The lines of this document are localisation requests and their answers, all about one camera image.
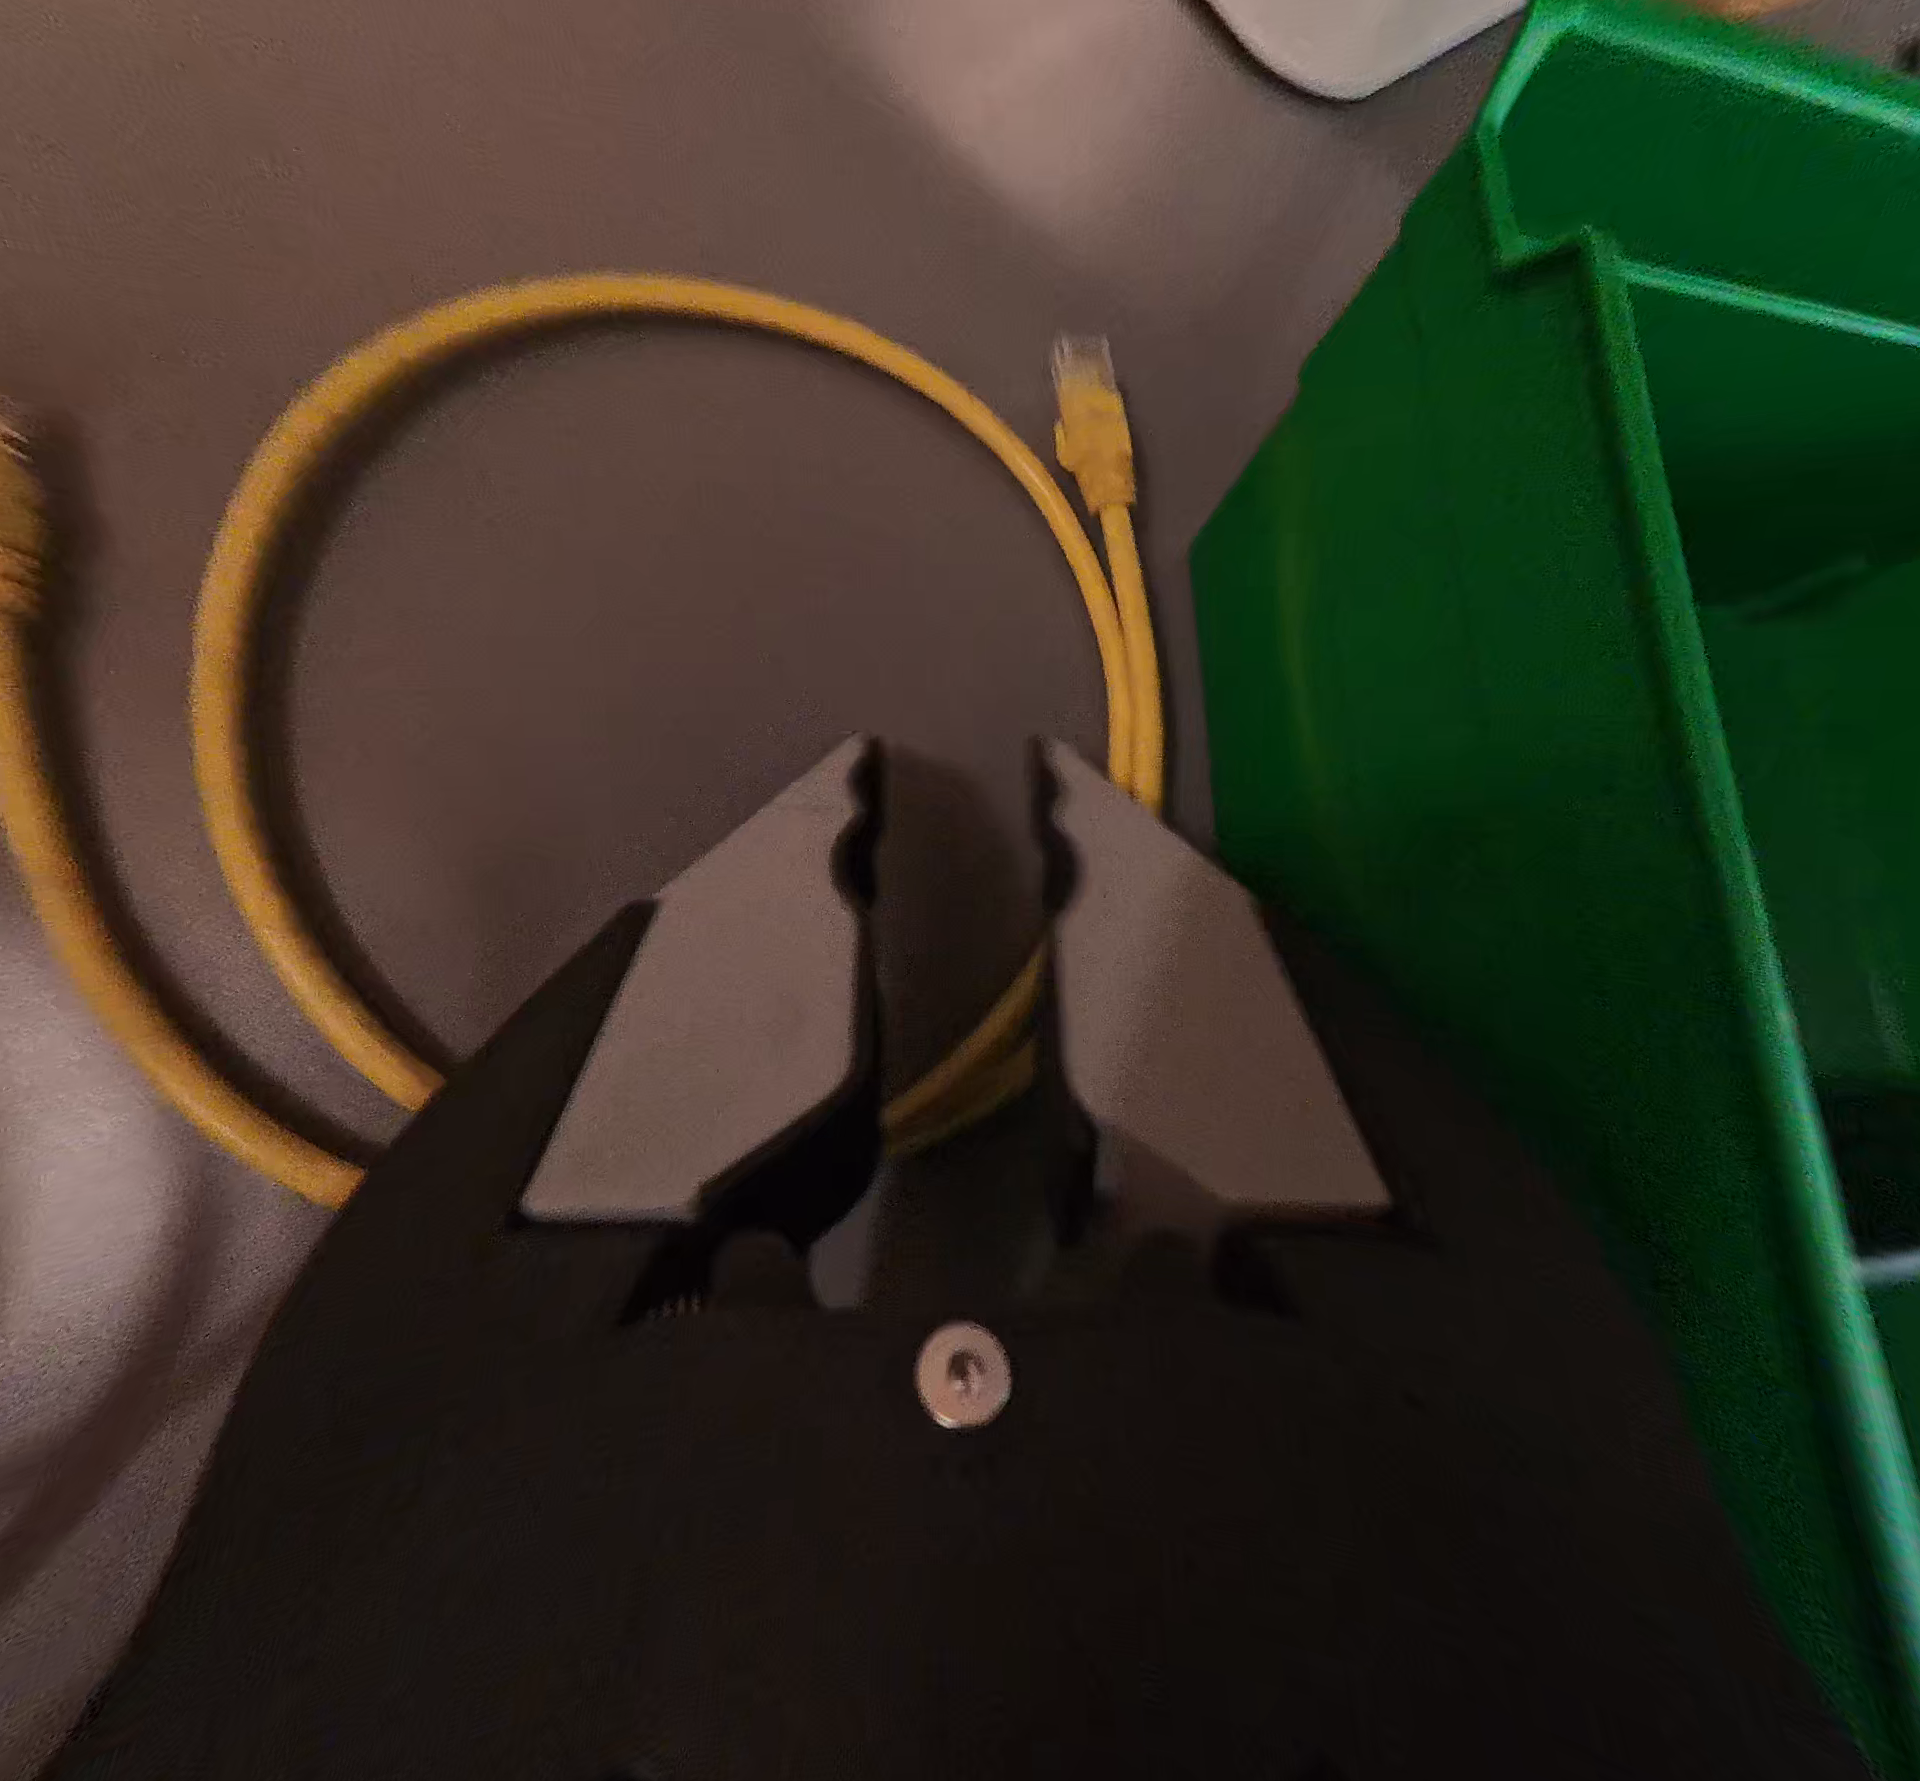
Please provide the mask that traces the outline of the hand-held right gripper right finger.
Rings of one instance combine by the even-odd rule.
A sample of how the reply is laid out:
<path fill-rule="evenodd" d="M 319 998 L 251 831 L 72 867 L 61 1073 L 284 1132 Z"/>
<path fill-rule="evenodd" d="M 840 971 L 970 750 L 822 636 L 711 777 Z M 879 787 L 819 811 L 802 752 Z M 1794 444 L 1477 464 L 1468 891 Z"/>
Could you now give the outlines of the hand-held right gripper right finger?
<path fill-rule="evenodd" d="M 1036 750 L 1042 1050 L 1077 1124 L 1077 1224 L 1212 1246 L 1390 1217 L 1256 900 L 1078 752 Z"/>

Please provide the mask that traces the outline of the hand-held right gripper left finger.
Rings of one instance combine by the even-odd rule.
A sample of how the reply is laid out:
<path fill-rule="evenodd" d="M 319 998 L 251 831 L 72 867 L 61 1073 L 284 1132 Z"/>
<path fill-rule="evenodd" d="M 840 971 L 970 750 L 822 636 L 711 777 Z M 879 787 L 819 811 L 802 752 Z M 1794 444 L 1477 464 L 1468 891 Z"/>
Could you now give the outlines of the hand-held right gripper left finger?
<path fill-rule="evenodd" d="M 879 743 L 853 735 L 653 896 L 518 1211 L 811 1247 L 879 1155 Z"/>

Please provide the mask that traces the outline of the green plastic bin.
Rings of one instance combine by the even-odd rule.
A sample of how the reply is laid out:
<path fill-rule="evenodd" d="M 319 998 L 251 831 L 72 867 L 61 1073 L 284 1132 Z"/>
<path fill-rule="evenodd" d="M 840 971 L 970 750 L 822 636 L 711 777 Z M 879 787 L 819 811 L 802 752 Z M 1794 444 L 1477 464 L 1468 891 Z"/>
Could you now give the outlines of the green plastic bin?
<path fill-rule="evenodd" d="M 1598 1222 L 1915 1777 L 1915 77 L 1528 0 L 1190 554 L 1221 859 Z"/>

